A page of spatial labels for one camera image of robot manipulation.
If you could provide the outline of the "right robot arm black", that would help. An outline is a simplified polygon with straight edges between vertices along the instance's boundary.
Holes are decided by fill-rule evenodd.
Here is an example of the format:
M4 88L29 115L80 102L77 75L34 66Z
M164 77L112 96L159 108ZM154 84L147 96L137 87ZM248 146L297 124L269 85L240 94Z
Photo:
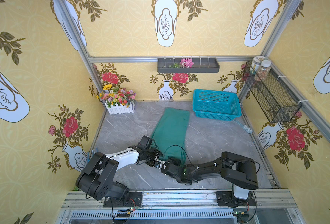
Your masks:
M222 178L232 183L232 190L216 192L219 206L230 208L256 206L254 190L258 189L257 173L260 164L251 158L222 152L221 157L211 162L180 166L179 160L170 157L161 162L159 168L164 175L185 185L192 185L205 179Z

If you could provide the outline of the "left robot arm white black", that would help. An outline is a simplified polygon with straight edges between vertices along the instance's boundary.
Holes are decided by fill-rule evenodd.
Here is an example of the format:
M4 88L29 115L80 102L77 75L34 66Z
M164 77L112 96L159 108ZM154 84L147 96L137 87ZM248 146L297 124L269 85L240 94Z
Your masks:
M129 147L114 154L95 153L76 180L76 187L86 194L86 198L97 201L108 198L107 203L118 203L126 206L131 200L130 189L122 183L114 182L118 170L141 161L149 162L149 166L163 154L156 148L141 149Z

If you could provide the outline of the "green long pants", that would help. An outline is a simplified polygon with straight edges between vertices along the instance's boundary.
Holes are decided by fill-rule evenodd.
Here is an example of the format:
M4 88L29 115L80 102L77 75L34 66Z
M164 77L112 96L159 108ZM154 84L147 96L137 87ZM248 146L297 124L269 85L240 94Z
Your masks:
M190 112L187 110L169 107L164 110L152 134L152 139L163 155L161 160L173 158L180 161L180 166L185 164L185 137L189 119Z

